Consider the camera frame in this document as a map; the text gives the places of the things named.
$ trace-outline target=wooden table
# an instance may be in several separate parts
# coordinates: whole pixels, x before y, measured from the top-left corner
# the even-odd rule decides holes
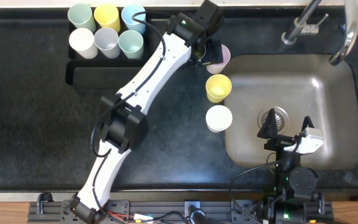
[[[333,202],[338,221],[358,224],[358,202]],[[29,202],[0,202],[0,224],[27,223]]]

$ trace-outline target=sink basin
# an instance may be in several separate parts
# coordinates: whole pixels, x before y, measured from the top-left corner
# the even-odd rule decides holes
[[[244,167],[266,163],[271,151],[257,137],[269,109],[275,108],[279,134],[294,136],[310,116],[324,144],[301,157],[314,169],[347,169],[358,164],[358,104],[351,67],[328,63],[329,55],[243,55],[224,74],[232,91],[224,100],[233,115],[226,150]]]

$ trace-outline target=sink drain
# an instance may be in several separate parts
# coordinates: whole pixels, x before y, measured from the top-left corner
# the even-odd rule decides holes
[[[277,131],[279,134],[284,133],[287,126],[289,125],[290,119],[287,113],[282,108],[279,108],[277,106],[274,106],[273,108],[276,114],[275,117],[276,117]],[[265,109],[262,112],[260,112],[258,118],[259,128],[261,128],[262,125],[266,122],[269,111],[270,109]]]

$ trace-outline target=chrome faucet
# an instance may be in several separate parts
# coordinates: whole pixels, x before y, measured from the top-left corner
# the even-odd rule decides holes
[[[318,33],[318,26],[327,18],[326,16],[316,25],[306,24],[310,15],[320,4],[321,0],[312,0],[300,17],[297,17],[288,32],[282,34],[282,40],[286,44],[294,44],[298,35],[310,35]],[[336,54],[329,58],[331,65],[339,64],[346,58],[356,42],[358,34],[358,5],[357,0],[344,0],[346,13],[346,34],[343,46]]]

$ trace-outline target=cup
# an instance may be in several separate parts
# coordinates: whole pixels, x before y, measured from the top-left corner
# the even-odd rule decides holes
[[[229,108],[222,105],[216,105],[208,110],[205,120],[210,131],[219,133],[230,127],[233,115]]]
[[[94,44],[93,33],[87,28],[74,30],[68,38],[68,43],[84,58],[94,58],[98,54],[98,48]]]
[[[140,5],[126,6],[122,10],[121,17],[122,17],[122,20],[125,22],[125,25],[128,27],[128,29],[135,30],[135,31],[139,32],[140,34],[143,34],[146,31],[145,24],[141,24],[139,22],[132,20],[132,16],[135,13],[144,12],[144,11],[145,11],[145,9]],[[146,14],[137,15],[135,18],[140,21],[146,21]]]
[[[96,30],[92,9],[87,4],[75,4],[68,10],[67,17],[77,28],[87,28],[92,32]]]
[[[223,63],[206,66],[206,69],[211,74],[221,73],[221,71],[223,71],[224,67],[230,61],[230,50],[223,44],[222,44],[222,54],[223,54]]]
[[[211,76],[205,84],[206,96],[212,103],[219,103],[228,96],[231,91],[230,79],[222,74]]]
[[[121,29],[118,9],[113,4],[102,4],[96,7],[94,18],[101,27],[110,27],[117,32]]]
[[[102,28],[94,34],[94,44],[108,58],[116,58],[121,53],[118,34],[112,28]]]
[[[143,56],[143,37],[137,31],[123,32],[118,38],[118,45],[129,59],[140,59]]]

